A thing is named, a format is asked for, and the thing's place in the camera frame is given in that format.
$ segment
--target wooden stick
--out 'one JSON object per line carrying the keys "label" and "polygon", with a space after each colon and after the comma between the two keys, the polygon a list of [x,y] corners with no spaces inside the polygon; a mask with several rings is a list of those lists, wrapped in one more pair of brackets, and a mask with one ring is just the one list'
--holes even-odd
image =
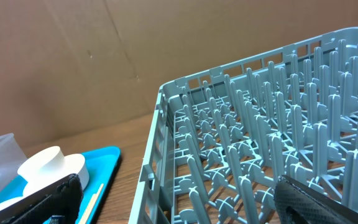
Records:
{"label": "wooden stick", "polygon": [[91,212],[93,210],[93,207],[99,198],[100,192],[102,191],[103,185],[104,184],[101,184],[98,192],[92,195],[91,200],[88,202],[88,206],[86,207],[84,214],[82,215],[81,220],[78,222],[78,224],[85,224],[88,221]]}

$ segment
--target table surface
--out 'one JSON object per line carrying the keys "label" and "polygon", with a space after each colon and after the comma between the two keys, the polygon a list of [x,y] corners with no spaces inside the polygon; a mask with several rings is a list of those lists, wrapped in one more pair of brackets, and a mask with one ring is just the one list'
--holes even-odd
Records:
{"label": "table surface", "polygon": [[[151,121],[152,115],[150,114],[125,123],[95,129],[34,147],[28,147],[23,149],[23,151],[27,157],[30,157],[50,146],[60,146],[64,155],[81,153],[106,146],[119,147],[122,156],[121,166],[108,193],[106,202],[103,205],[98,223],[128,223]],[[333,168],[336,164],[329,164],[328,166],[329,168]],[[177,171],[179,175],[189,173],[187,166],[180,166]],[[271,168],[264,167],[264,171],[266,175],[272,176]],[[208,189],[210,183],[206,182],[206,187]],[[253,186],[253,189],[255,192],[256,190],[266,190],[266,187],[256,184]],[[230,191],[221,189],[213,195],[213,198],[226,198],[227,196],[232,196]],[[191,203],[187,195],[179,196],[177,199],[178,208],[180,210],[191,208]],[[239,212],[240,216],[245,216],[242,203],[239,203],[235,209]],[[218,211],[210,208],[207,208],[207,211],[213,223],[216,223]],[[272,213],[269,218],[269,223],[280,223],[277,213]]]}

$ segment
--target tan background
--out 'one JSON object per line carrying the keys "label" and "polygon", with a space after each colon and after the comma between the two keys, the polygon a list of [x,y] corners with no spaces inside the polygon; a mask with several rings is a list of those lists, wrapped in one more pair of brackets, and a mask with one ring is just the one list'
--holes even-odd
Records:
{"label": "tan background", "polygon": [[358,1],[0,0],[0,135],[133,119],[169,80],[350,26]]}

